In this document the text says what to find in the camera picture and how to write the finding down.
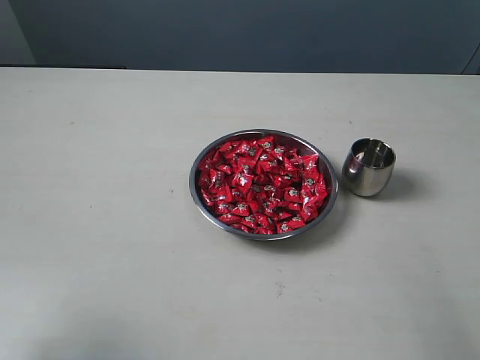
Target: metal bowl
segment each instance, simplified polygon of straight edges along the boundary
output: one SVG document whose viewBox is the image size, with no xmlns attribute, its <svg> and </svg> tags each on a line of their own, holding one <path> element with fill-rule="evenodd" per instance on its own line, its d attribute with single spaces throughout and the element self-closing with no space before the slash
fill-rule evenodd
<svg viewBox="0 0 480 360">
<path fill-rule="evenodd" d="M 306 226 L 303 226 L 291 232 L 283 232 L 281 234 L 274 234 L 274 235 L 250 234 L 250 233 L 235 229 L 217 220 L 217 218 L 213 214 L 211 214 L 210 211 L 203 204 L 200 197 L 200 189 L 198 187 L 198 178 L 200 176 L 200 171 L 198 170 L 198 164 L 211 149 L 225 143 L 226 141 L 261 139 L 262 137 L 266 137 L 268 135 L 273 135 L 276 143 L 279 143 L 287 147 L 288 149 L 294 149 L 294 148 L 298 149 L 298 153 L 300 155 L 312 155 L 312 154 L 319 155 L 319 164 L 318 164 L 319 171 L 323 173 L 323 176 L 325 178 L 328 196 L 325 202 L 323 203 L 323 205 L 321 206 L 321 208 L 319 209 L 319 216 L 313 221 L 311 221 L 310 223 L 308 223 Z M 296 236 L 298 234 L 304 233 L 305 231 L 318 225 L 323 219 L 326 218 L 326 216 L 332 210 L 333 205 L 335 204 L 335 200 L 337 199 L 337 193 L 338 193 L 337 176 L 335 175 L 333 166 L 330 164 L 329 159 L 327 159 L 327 157 L 318 148 L 316 148 L 309 142 L 299 138 L 298 136 L 292 135 L 291 133 L 284 133 L 282 131 L 264 130 L 264 129 L 237 131 L 235 133 L 230 133 L 228 135 L 225 135 L 220 139 L 216 139 L 214 142 L 212 142 L 210 145 L 204 148 L 202 152 L 200 152 L 200 154 L 196 157 L 190 171 L 189 184 L 190 184 L 190 192 L 191 192 L 193 201 L 195 202 L 195 205 L 202 212 L 202 214 L 207 219 L 209 219 L 214 225 L 220 227 L 223 230 L 228 231 L 229 233 L 242 236 L 244 238 L 259 240 L 259 241 L 270 241 L 270 240 L 290 238 L 292 236 Z"/>
</svg>

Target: bowl rim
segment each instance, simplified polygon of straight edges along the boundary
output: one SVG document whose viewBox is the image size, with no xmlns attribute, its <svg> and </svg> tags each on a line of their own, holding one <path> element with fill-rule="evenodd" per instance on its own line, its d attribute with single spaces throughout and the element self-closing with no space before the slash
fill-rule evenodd
<svg viewBox="0 0 480 360">
<path fill-rule="evenodd" d="M 315 151 L 318 155 L 319 158 L 322 159 L 324 164 L 327 166 L 328 171 L 330 172 L 330 177 L 331 177 L 331 193 L 330 196 L 328 197 L 328 202 L 326 207 L 322 210 L 320 215 L 310 223 L 308 223 L 306 226 L 303 226 L 299 229 L 290 231 L 290 232 L 283 232 L 281 234 L 273 234 L 273 235 L 263 235 L 263 234 L 250 234 L 248 232 L 243 232 L 241 230 L 235 229 L 225 223 L 222 223 L 219 221 L 213 214 L 210 213 L 210 211 L 205 207 L 203 204 L 202 200 L 200 199 L 200 196 L 197 192 L 197 185 L 195 183 L 195 177 L 198 169 L 198 164 L 199 162 L 207 155 L 207 153 L 212 149 L 212 147 L 220 145 L 221 143 L 224 143 L 231 137 L 236 137 L 240 135 L 245 135 L 245 134 L 262 134 L 262 136 L 268 136 L 269 134 L 273 135 L 281 135 L 284 137 L 291 137 L 296 141 L 299 141 L 300 143 L 304 144 L 305 146 L 309 147 L 313 151 Z M 248 238 L 251 240 L 258 240 L 258 241 L 273 241 L 273 240 L 280 240 L 280 239 L 286 239 L 290 238 L 292 236 L 297 236 L 301 233 L 304 233 L 305 231 L 308 231 L 312 227 L 316 226 L 318 223 L 320 223 L 323 219 L 326 218 L 326 216 L 329 214 L 329 212 L 332 210 L 335 201 L 337 199 L 338 195 L 338 179 L 337 179 L 337 174 L 335 173 L 335 170 L 330 163 L 329 159 L 315 146 L 312 145 L 310 142 L 307 140 L 302 139 L 301 137 L 298 137 L 296 135 L 293 135 L 291 133 L 285 133 L 283 131 L 279 130 L 269 130 L 269 129 L 247 129 L 247 130 L 239 130 L 234 133 L 229 133 L 227 135 L 224 135 L 210 144 L 208 144 L 196 157 L 195 161 L 192 164 L 192 167 L 190 169 L 190 176 L 189 176 L 189 187 L 190 187 L 190 194 L 193 198 L 193 202 L 195 203 L 196 207 L 200 210 L 200 212 L 205 216 L 210 222 L 212 222 L 215 226 L 220 227 L 223 230 L 226 230 L 229 233 L 235 234 L 237 236 L 241 236 L 244 238 Z"/>
</svg>

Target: metal cup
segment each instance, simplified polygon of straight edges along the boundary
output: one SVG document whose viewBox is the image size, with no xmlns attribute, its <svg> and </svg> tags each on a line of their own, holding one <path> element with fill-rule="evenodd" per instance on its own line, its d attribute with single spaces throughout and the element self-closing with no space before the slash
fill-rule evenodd
<svg viewBox="0 0 480 360">
<path fill-rule="evenodd" d="M 343 183 L 355 195 L 378 194 L 390 180 L 395 152 L 377 139 L 360 139 L 353 143 L 342 169 Z"/>
</svg>

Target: table surface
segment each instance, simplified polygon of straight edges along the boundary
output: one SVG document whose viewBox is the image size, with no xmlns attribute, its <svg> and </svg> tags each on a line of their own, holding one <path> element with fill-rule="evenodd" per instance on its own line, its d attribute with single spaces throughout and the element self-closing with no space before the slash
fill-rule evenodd
<svg viewBox="0 0 480 360">
<path fill-rule="evenodd" d="M 212 140 L 274 128 L 377 198 L 242 240 L 188 190 Z M 0 359 L 480 359 L 480 76 L 0 69 Z"/>
</svg>

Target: pile of candy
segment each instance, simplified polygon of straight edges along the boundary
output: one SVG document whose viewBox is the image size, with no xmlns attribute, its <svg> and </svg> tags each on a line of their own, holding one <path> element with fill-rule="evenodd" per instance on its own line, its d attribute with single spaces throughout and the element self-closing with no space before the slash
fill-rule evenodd
<svg viewBox="0 0 480 360">
<path fill-rule="evenodd" d="M 286 233 L 319 214 L 327 197 L 318 155 L 299 156 L 273 136 L 225 142 L 199 163 L 199 188 L 218 220 L 246 233 Z"/>
</svg>

